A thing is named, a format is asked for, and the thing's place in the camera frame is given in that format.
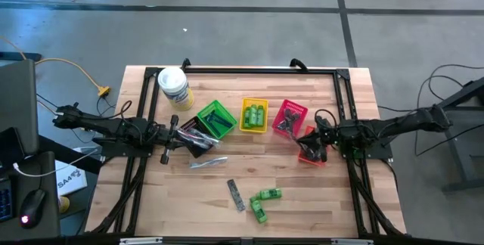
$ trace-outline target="concrete floor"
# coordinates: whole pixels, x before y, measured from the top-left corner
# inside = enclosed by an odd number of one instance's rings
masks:
[[[335,8],[337,0],[0,0],[111,5],[183,5]],[[349,8],[483,9],[482,0],[346,0]],[[117,89],[128,64],[286,66],[297,57],[311,67],[348,67],[339,14],[52,11],[0,9],[0,33],[24,51],[65,57],[80,63],[102,85]],[[369,67],[378,103],[416,106],[418,88],[442,64],[482,67],[482,16],[349,15],[359,67]],[[4,44],[0,50],[10,51]],[[484,71],[452,69],[462,83]],[[37,71],[41,95],[56,104],[80,103],[95,112],[96,89],[73,67],[46,63]],[[435,81],[440,95],[458,86]],[[427,90],[421,105],[437,102]],[[397,113],[380,111],[383,118]],[[69,147],[81,145],[72,132],[56,129],[51,114],[39,108],[39,131]],[[83,138],[89,133],[78,132]],[[419,150],[443,139],[421,132]],[[455,166],[445,144],[422,157],[413,155],[414,135],[392,143],[394,167],[408,233],[438,240],[482,242],[484,189],[444,194],[455,181]]]

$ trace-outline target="wooden table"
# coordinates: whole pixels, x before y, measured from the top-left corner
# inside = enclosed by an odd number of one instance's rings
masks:
[[[128,100],[133,105],[125,113],[135,116],[139,102],[144,66],[127,66],[119,90],[116,111]],[[350,69],[358,118],[378,118],[370,72],[366,68]],[[179,123],[195,116],[214,99],[219,100],[239,119],[242,98],[269,100],[268,123],[284,99],[309,109],[299,136],[307,125],[314,125],[319,108],[337,115],[333,80],[325,75],[275,74],[188,74],[194,91],[194,106],[185,112],[173,110],[160,91],[155,120],[169,124],[177,113]],[[148,90],[151,93],[153,80]],[[144,116],[149,110],[147,96]],[[223,138],[222,148],[211,150],[199,161],[228,157],[228,162],[205,169],[189,169],[194,159],[186,148],[171,152],[169,164],[160,164],[161,147],[149,159],[144,178],[136,235],[199,237],[356,237],[346,163],[336,151],[328,154],[324,167],[298,161],[299,147],[273,133],[241,132],[238,127]],[[99,174],[86,230],[95,228],[119,198],[126,158],[112,159]],[[399,197],[393,175],[379,160],[369,160],[374,199],[392,223],[405,231]],[[227,187],[233,178],[246,202],[257,191],[280,188],[280,200],[262,202],[268,221],[260,225],[249,205],[238,212]],[[125,223],[129,218],[130,203]],[[370,228],[366,206],[365,225]]]

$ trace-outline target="white cable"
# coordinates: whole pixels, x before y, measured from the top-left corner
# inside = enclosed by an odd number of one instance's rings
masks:
[[[98,150],[96,149],[96,150],[94,150],[93,152],[91,152],[91,153],[89,153],[89,154],[86,154],[85,156],[83,156],[83,157],[81,157],[81,158],[79,158],[79,159],[77,159],[77,160],[73,161],[72,163],[70,163],[69,165],[67,165],[67,166],[65,166],[65,167],[62,167],[62,168],[60,168],[60,169],[56,169],[56,170],[54,170],[54,171],[47,172],[47,173],[44,173],[44,174],[41,174],[41,175],[30,175],[30,174],[27,174],[27,173],[25,173],[25,172],[22,172],[22,171],[20,171],[20,169],[18,168],[17,163],[14,163],[14,169],[15,169],[15,170],[17,170],[17,172],[19,172],[21,175],[24,175],[24,176],[27,176],[27,177],[44,177],[44,176],[47,176],[47,175],[49,175],[49,174],[52,174],[52,173],[58,172],[59,170],[65,169],[65,168],[67,168],[68,166],[71,166],[72,164],[74,164],[75,162],[78,162],[78,161],[80,161],[80,160],[82,160],[82,159],[84,159],[84,158],[86,158],[86,157],[88,157],[88,156],[91,156],[91,155],[92,155],[92,154],[94,154],[96,151],[98,151]]]

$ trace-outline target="keyboard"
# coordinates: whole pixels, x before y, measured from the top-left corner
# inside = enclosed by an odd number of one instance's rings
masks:
[[[0,179],[0,222],[14,217],[12,187],[9,178]]]

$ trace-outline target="pink basket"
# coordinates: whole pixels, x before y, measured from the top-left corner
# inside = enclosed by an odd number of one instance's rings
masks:
[[[303,107],[299,104],[295,104],[292,101],[289,100],[284,100],[282,102],[281,108],[279,108],[278,115],[275,116],[274,122],[272,123],[272,128],[274,129],[274,132],[277,132],[278,134],[284,135],[286,137],[289,137],[286,131],[281,131],[280,129],[277,128],[279,123],[284,121],[284,110],[286,108],[289,108],[291,113],[299,113],[301,117],[296,120],[293,126],[293,133],[295,136],[297,136],[297,133],[301,129],[301,125],[304,122],[304,119],[306,118],[306,114],[308,113],[308,108]]]

